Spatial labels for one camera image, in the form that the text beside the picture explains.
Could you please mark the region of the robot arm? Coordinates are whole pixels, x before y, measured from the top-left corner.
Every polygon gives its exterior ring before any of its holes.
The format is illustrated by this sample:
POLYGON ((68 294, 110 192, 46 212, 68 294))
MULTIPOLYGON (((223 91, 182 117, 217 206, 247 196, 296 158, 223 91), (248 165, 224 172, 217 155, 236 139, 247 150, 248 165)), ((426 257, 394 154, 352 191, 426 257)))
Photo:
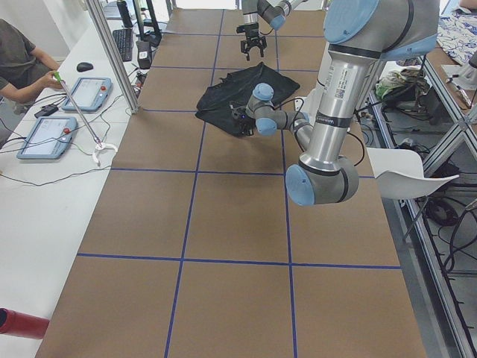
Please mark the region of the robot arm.
POLYGON ((255 86, 237 119, 250 118, 258 132, 293 133, 303 149, 285 173, 291 200, 301 206, 340 203, 357 191, 359 176, 340 154, 370 67, 429 53, 436 44, 438 1, 332 1, 324 20, 331 57, 314 115, 277 110, 271 85, 255 86))
POLYGON ((286 17, 302 3, 302 0, 279 1, 277 5, 266 0, 241 1, 244 23, 236 28, 236 33, 245 35, 245 39, 240 42, 240 51, 246 61, 250 60, 251 49, 258 48, 260 57, 264 57, 264 50, 268 46, 266 34, 259 29, 259 18, 262 18, 272 31, 277 31, 285 24, 286 17))

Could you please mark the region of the person's hand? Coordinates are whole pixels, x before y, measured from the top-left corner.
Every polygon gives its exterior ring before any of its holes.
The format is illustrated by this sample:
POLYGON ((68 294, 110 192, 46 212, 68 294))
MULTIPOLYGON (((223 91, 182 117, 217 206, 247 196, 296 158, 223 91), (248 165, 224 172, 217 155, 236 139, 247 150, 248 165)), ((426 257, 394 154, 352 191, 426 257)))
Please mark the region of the person's hand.
POLYGON ((55 71, 49 71, 43 77, 41 78, 42 80, 42 85, 45 88, 52 88, 52 89, 62 89, 61 83, 56 79, 55 75, 57 73, 55 71))

